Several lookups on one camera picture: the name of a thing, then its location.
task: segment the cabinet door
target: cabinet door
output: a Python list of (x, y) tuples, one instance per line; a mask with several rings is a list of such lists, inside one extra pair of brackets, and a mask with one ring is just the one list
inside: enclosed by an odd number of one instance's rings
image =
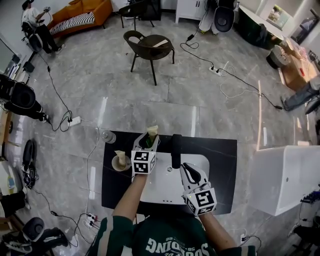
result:
[(205, 15), (206, 13), (206, 1), (205, 0), (200, 0), (198, 1), (198, 5), (197, 5), (197, 10), (196, 10), (196, 14), (195, 17), (196, 18), (200, 18), (202, 19), (202, 17)]
[(196, 0), (179, 0), (178, 12), (179, 15), (197, 17), (199, 1)]

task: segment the black table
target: black table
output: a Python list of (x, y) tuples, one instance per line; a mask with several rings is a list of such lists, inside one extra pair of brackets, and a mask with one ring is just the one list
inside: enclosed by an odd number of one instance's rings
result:
[[(115, 150), (124, 151), (131, 158), (134, 141), (141, 133), (114, 131), (116, 141), (105, 144), (102, 174), (102, 206), (114, 209), (131, 184), (132, 169), (118, 172), (111, 165)], [(170, 135), (159, 135), (157, 152), (171, 153)], [(214, 187), (217, 206), (215, 215), (231, 212), (237, 172), (237, 141), (234, 139), (182, 137), (182, 154), (203, 155), (209, 160), (209, 181)], [(186, 205), (140, 202), (138, 214), (193, 215)]]

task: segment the apriltag cube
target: apriltag cube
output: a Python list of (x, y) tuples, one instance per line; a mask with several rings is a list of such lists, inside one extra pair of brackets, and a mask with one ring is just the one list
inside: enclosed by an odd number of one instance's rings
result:
[(217, 205), (214, 188), (184, 194), (183, 199), (186, 205), (193, 212), (194, 216), (212, 212)]
[(131, 164), (133, 174), (150, 174), (156, 165), (156, 152), (132, 150)]

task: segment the green t-shirt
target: green t-shirt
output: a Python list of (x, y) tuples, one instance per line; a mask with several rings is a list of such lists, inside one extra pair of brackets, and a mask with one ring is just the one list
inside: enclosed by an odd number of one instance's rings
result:
[[(95, 244), (99, 246), (101, 230)], [(110, 232), (107, 256), (121, 256), (124, 247), (132, 248), (133, 256), (216, 256), (210, 246), (199, 220), (194, 217), (156, 218), (149, 217), (133, 225), (126, 217), (113, 217), (113, 230)], [(96, 256), (98, 249), (91, 249), (89, 256)], [(222, 251), (222, 256), (254, 256), (254, 246), (235, 247)]]

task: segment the couch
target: couch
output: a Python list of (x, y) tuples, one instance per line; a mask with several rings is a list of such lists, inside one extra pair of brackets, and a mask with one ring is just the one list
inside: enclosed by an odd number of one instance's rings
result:
[(47, 27), (54, 38), (96, 26), (105, 28), (112, 11), (111, 0), (73, 0), (52, 15)]

